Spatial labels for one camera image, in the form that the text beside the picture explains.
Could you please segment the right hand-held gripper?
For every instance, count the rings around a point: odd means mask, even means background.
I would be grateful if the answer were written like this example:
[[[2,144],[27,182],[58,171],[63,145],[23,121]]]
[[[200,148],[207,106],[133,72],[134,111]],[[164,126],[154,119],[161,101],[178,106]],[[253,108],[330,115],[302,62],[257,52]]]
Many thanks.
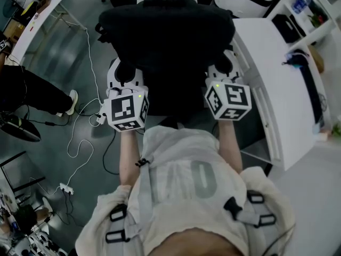
[[[227,60],[229,79],[241,76],[239,61],[233,51],[224,51]],[[213,117],[218,121],[239,121],[252,109],[251,91],[247,85],[230,81],[218,81],[224,74],[215,65],[208,67],[208,77],[205,82],[207,91],[205,100]]]

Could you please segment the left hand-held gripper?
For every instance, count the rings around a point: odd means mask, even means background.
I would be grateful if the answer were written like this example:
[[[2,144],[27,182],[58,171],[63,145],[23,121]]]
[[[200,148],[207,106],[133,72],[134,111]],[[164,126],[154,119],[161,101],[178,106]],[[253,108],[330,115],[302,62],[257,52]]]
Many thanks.
[[[118,132],[144,128],[149,100],[143,72],[134,69],[125,82],[125,66],[116,58],[107,73],[107,86],[108,97],[102,104],[102,121]]]

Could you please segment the black backpack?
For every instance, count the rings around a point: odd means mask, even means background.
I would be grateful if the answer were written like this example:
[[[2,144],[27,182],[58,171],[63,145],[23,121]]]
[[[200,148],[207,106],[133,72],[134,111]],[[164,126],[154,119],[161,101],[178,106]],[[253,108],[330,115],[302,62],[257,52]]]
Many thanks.
[[[101,13],[99,24],[119,59],[142,71],[152,116],[201,110],[205,73],[236,32],[228,10],[194,0],[181,6],[116,7]]]

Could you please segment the person's left forearm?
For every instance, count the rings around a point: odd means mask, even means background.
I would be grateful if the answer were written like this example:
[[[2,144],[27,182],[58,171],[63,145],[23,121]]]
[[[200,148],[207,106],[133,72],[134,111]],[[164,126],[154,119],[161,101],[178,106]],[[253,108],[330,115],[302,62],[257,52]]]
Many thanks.
[[[140,152],[134,130],[121,133],[119,178],[121,185],[133,187],[140,176],[140,168],[136,165],[140,160]]]

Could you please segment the person's right forearm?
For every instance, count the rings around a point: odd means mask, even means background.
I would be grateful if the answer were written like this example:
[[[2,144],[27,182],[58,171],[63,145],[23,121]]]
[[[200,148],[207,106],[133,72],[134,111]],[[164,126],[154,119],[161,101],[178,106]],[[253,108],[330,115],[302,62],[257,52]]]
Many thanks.
[[[240,148],[232,121],[218,121],[219,155],[238,174],[243,171]]]

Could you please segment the white desk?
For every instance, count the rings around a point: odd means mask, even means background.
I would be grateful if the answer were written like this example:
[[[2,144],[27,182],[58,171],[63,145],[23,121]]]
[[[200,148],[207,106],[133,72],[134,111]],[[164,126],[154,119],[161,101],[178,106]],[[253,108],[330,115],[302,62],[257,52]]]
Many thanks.
[[[322,123],[313,107],[301,71],[286,64],[289,48],[272,21],[234,19],[234,42],[248,68],[250,86],[263,124],[268,157],[243,152],[288,170],[315,145]]]

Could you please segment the dark blue headset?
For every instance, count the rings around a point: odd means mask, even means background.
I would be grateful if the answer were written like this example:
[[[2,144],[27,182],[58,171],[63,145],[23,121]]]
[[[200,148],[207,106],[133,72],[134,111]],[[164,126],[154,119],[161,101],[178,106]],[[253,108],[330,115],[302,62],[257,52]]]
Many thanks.
[[[310,55],[301,49],[295,49],[286,54],[286,61],[282,65],[290,65],[294,68],[302,68],[308,66]]]

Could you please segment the black box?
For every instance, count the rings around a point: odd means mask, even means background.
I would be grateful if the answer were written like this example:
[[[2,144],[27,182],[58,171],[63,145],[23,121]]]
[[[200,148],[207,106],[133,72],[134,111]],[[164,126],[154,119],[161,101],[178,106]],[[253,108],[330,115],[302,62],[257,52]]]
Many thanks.
[[[298,41],[301,37],[290,19],[284,14],[277,14],[272,19],[273,24],[288,44]]]

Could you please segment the white shelf unit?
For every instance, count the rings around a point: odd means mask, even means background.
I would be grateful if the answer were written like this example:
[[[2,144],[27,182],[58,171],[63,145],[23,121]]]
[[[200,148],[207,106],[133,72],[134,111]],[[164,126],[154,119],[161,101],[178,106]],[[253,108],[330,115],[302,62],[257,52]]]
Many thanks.
[[[341,31],[341,0],[312,0],[301,13],[296,14],[291,5],[295,0],[279,0],[276,6],[267,16],[272,20],[277,14],[286,15],[300,35],[300,39],[294,43],[288,44],[291,50],[299,45],[310,45],[325,38],[331,31],[338,28]],[[322,9],[329,20],[320,27],[313,27],[308,15],[312,14],[311,9]]]

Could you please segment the person's beige shirt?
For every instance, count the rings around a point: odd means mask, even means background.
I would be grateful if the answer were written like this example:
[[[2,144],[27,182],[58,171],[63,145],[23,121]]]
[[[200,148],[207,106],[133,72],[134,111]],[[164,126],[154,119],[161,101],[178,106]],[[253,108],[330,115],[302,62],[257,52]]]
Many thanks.
[[[156,160],[159,162],[169,162],[176,160],[199,160],[211,162],[217,160],[223,164],[226,161],[219,155],[219,137],[204,130],[195,129],[174,129],[165,126],[154,126],[146,130],[143,138],[143,149],[139,150],[140,160],[136,164],[140,168],[146,161]],[[245,175],[246,179],[252,184],[259,183],[265,185],[271,183],[272,190],[270,196],[277,204],[277,210],[280,212],[280,255],[283,256],[286,246],[290,241],[295,228],[295,216],[293,208],[288,198],[283,195],[274,183],[265,175],[263,169],[258,166],[243,168],[238,175]],[[111,209],[128,199],[133,187],[129,185],[119,185],[117,189],[110,194],[100,195],[97,205],[93,211],[92,217],[85,225],[75,243],[77,256],[108,256],[103,245],[105,232],[109,227],[109,214]],[[174,254],[153,253],[151,256],[178,256]],[[195,252],[192,255],[179,256],[222,256],[204,255]]]

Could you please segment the white table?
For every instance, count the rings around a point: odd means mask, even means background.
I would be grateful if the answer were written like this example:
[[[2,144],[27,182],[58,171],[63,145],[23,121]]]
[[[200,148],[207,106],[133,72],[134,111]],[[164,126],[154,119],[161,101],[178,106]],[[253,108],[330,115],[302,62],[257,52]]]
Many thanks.
[[[61,2],[62,0],[51,0],[50,4],[43,9],[41,13],[36,13],[32,17],[9,55],[11,60],[18,64],[22,64],[26,56],[31,55],[32,58],[34,58],[35,55],[40,52],[48,35],[52,32],[58,21],[63,19],[63,15],[67,14],[65,11],[58,12],[56,10],[58,6],[61,6]],[[52,17],[53,12],[55,12],[56,15],[54,23],[48,28],[46,22],[48,21],[48,18]],[[40,42],[37,45],[37,49],[33,50],[31,49],[32,43],[38,36],[41,36]]]

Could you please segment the clear water bottle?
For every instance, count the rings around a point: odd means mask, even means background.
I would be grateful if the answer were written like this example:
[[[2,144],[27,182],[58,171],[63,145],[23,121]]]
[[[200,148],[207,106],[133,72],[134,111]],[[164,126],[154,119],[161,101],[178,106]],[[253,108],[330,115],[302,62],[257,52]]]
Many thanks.
[[[312,0],[295,0],[292,3],[291,8],[296,14],[299,14],[310,5],[311,1]]]

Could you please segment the small red flower plant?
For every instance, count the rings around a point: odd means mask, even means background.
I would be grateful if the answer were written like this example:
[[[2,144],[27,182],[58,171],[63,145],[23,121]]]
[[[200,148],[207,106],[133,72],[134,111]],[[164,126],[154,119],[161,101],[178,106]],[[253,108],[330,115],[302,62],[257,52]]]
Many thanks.
[[[311,9],[312,14],[308,15],[309,20],[311,21],[313,27],[318,28],[322,24],[324,24],[326,21],[329,20],[328,16],[325,14],[325,12],[320,8],[313,8]]]

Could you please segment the cardboard box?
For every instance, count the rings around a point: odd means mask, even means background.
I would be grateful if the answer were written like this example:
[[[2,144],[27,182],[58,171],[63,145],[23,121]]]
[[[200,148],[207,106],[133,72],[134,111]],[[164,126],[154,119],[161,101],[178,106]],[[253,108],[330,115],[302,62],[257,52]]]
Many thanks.
[[[41,0],[36,6],[36,13],[41,14],[51,3],[51,0]]]

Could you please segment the grey black oval panel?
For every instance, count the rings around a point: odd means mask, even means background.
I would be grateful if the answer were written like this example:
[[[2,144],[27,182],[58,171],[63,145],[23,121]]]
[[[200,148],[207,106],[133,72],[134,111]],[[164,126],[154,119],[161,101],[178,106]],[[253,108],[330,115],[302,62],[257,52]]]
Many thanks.
[[[8,115],[0,120],[0,130],[24,141],[41,141],[40,133],[34,124],[16,115]]]

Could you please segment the grey chest harness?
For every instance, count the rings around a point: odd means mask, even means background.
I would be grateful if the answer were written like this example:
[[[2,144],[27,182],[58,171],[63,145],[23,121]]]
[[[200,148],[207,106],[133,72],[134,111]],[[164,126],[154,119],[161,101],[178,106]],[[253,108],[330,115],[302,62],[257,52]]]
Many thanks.
[[[279,256],[271,190],[217,160],[146,161],[128,199],[111,209],[104,249],[108,256]]]

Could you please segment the black metal stand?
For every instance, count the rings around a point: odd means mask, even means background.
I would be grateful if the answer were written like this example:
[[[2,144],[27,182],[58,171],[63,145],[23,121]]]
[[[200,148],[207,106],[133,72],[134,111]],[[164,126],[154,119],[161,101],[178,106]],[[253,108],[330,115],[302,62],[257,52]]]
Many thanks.
[[[15,195],[45,180],[26,151],[0,160],[0,189]]]

